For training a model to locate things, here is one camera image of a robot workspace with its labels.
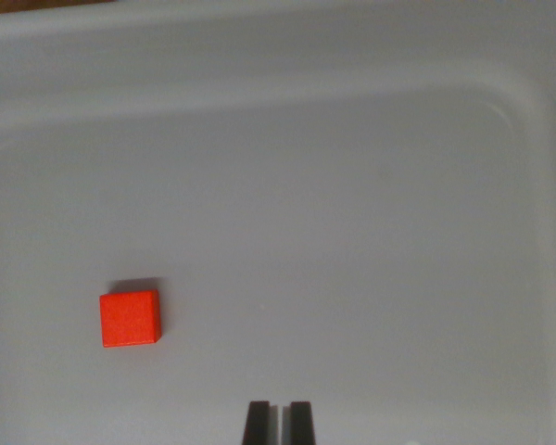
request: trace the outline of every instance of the white tray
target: white tray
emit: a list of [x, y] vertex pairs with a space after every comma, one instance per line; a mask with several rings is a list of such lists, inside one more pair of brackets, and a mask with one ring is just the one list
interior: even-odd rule
[[0, 17], [0, 444], [556, 444], [556, 3], [337, 5]]

